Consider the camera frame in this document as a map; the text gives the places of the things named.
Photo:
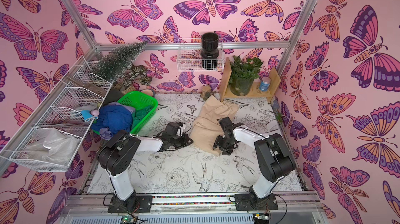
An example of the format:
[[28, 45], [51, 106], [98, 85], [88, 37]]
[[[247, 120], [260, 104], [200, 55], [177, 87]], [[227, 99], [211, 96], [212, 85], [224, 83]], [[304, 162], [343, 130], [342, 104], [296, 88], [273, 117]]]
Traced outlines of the blue t-shirt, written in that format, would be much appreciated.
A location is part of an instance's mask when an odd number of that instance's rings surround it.
[[131, 131], [133, 118], [132, 113], [121, 105], [106, 105], [100, 108], [98, 119], [92, 124], [92, 130], [100, 132], [108, 129], [111, 134], [120, 130]]

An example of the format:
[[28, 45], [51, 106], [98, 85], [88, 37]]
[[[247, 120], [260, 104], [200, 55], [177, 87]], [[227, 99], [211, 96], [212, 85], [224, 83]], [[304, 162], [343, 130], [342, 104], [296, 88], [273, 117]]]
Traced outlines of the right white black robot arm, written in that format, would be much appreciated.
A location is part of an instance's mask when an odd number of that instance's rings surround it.
[[243, 123], [234, 124], [229, 117], [218, 121], [224, 132], [214, 142], [213, 149], [219, 149], [222, 155], [231, 155], [239, 144], [254, 148], [260, 176], [250, 187], [248, 193], [238, 193], [231, 200], [237, 211], [277, 210], [276, 185], [296, 169], [296, 164], [287, 144], [278, 133], [263, 135], [243, 127]]

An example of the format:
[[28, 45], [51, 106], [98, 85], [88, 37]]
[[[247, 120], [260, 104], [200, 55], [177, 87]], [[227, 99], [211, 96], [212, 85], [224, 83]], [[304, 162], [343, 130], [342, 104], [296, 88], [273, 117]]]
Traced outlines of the beige t-shirt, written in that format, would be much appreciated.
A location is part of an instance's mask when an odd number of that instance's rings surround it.
[[202, 106], [199, 116], [193, 123], [190, 138], [193, 145], [212, 155], [220, 156], [221, 151], [213, 148], [216, 138], [224, 135], [219, 120], [229, 117], [233, 121], [239, 105], [232, 102], [221, 102], [213, 95]]

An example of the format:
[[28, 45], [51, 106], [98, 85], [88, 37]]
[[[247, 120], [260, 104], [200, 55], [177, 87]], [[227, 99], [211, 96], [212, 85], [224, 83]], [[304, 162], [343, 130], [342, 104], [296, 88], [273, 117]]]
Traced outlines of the green plastic laundry basket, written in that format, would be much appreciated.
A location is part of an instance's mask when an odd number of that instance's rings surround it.
[[149, 122], [149, 120], [155, 115], [156, 108], [158, 106], [158, 102], [155, 98], [143, 94], [139, 91], [129, 92], [128, 94], [124, 95], [121, 99], [117, 101], [120, 104], [131, 106], [136, 109], [143, 109], [147, 106], [153, 106], [154, 109], [149, 113], [148, 118], [144, 124], [141, 124], [139, 127], [134, 128], [130, 131], [131, 134], [137, 134], [140, 130]]

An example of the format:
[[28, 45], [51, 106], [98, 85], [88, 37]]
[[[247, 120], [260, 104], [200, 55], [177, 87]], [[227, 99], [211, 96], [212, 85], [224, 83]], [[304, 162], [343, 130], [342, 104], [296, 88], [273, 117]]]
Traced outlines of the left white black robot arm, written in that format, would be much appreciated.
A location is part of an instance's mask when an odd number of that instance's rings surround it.
[[152, 200], [148, 196], [137, 197], [128, 173], [137, 152], [172, 152], [193, 143], [184, 131], [183, 123], [169, 123], [164, 131], [153, 136], [132, 134], [125, 130], [115, 134], [96, 154], [96, 159], [107, 172], [113, 188], [107, 212], [133, 215], [135, 212], [150, 211]]

